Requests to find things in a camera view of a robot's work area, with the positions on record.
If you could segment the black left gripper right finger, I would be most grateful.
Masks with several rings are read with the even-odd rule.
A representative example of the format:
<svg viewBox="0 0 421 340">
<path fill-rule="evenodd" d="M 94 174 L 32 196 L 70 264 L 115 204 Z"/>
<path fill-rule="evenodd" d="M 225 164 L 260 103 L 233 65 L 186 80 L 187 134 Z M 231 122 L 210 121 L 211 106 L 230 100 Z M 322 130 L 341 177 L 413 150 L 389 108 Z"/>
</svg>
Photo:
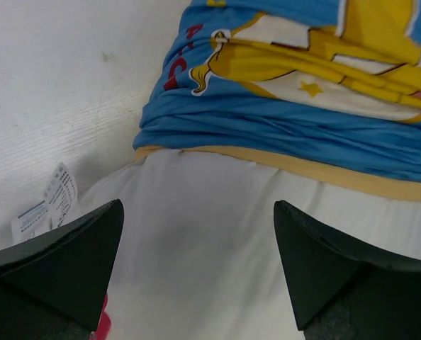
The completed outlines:
<svg viewBox="0 0 421 340">
<path fill-rule="evenodd" d="M 296 326 L 307 339 L 421 339 L 421 260 L 328 226 L 286 201 L 274 229 Z"/>
</svg>

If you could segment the white pillow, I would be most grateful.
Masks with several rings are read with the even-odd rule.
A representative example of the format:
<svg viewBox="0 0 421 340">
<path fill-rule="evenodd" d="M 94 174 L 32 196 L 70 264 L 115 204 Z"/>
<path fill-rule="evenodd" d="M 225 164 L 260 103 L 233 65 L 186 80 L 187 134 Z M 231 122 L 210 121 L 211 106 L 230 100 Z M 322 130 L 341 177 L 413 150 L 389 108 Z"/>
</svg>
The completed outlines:
<svg viewBox="0 0 421 340">
<path fill-rule="evenodd" d="M 355 154 L 358 173 L 265 166 L 241 154 L 161 149 L 96 183 L 69 216 L 124 207 L 94 339 L 302 339 L 274 203 L 421 259 L 421 158 Z"/>
</svg>

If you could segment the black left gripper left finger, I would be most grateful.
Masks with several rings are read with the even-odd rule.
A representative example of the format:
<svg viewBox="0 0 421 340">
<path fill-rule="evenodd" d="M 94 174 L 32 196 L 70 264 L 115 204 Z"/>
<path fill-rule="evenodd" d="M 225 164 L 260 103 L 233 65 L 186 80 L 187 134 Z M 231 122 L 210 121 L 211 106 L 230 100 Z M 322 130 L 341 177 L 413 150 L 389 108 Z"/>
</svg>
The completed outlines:
<svg viewBox="0 0 421 340">
<path fill-rule="evenodd" d="M 0 339 L 90 339 L 98 329 L 123 231 L 113 200 L 0 250 Z"/>
</svg>

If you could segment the blue Pikachu pillowcase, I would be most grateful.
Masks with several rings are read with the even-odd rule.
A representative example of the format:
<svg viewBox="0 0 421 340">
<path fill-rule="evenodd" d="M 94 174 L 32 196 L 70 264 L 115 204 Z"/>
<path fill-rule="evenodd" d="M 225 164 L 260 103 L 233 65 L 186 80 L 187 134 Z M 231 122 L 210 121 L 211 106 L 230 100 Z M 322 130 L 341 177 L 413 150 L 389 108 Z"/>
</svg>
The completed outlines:
<svg viewBox="0 0 421 340">
<path fill-rule="evenodd" d="M 192 1 L 133 146 L 421 201 L 421 1 Z"/>
</svg>

